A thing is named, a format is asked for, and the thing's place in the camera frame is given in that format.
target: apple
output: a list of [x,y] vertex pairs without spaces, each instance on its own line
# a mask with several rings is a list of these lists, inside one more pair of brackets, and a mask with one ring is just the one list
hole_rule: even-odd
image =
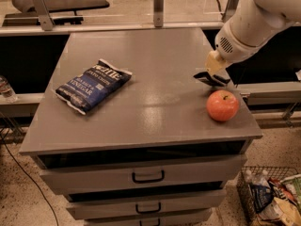
[[206,108],[212,119],[228,121],[236,115],[239,109],[239,101],[234,94],[221,89],[209,96]]

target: metal post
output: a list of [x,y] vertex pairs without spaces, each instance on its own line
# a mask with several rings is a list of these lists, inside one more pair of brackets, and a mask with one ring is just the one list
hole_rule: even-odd
[[40,26],[44,31],[51,31],[54,28],[54,21],[51,19],[44,0],[32,0],[38,14]]
[[225,23],[235,13],[239,0],[228,0],[222,20]]
[[164,0],[153,0],[153,23],[155,27],[163,26]]

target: gray tabletop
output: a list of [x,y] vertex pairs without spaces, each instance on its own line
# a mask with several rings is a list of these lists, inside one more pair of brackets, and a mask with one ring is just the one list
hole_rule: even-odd
[[[70,153],[261,137],[261,129],[243,100],[232,120],[222,123],[209,118],[206,101],[213,88],[193,75],[204,66],[211,49],[199,28],[71,34],[20,153]],[[83,116],[59,100],[55,89],[100,58],[129,70],[133,77]],[[236,93],[232,86],[227,89]]]

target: drawer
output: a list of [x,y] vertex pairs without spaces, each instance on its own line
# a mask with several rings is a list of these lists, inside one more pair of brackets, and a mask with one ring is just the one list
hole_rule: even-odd
[[168,226],[199,223],[208,220],[211,209],[185,211],[177,214],[150,218],[120,218],[119,221],[103,222],[101,219],[86,220],[85,226]]
[[55,194],[172,186],[233,179],[245,164],[243,154],[193,157],[117,165],[47,169],[40,177]]
[[69,203],[67,210],[74,219],[141,216],[191,209],[217,207],[226,197],[226,190],[171,193],[106,201]]

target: bottle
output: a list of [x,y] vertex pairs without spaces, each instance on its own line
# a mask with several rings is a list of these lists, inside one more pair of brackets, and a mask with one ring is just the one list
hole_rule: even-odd
[[261,173],[256,174],[252,179],[252,185],[257,186],[267,186],[270,187],[267,182],[268,172],[266,169],[263,169]]
[[0,75],[0,93],[6,98],[8,103],[14,103],[18,100],[18,97],[8,80],[2,75]]
[[252,171],[251,171],[250,169],[247,169],[247,170],[244,172],[244,179],[245,179],[245,182],[246,182],[247,184],[252,183],[253,174],[252,174]]

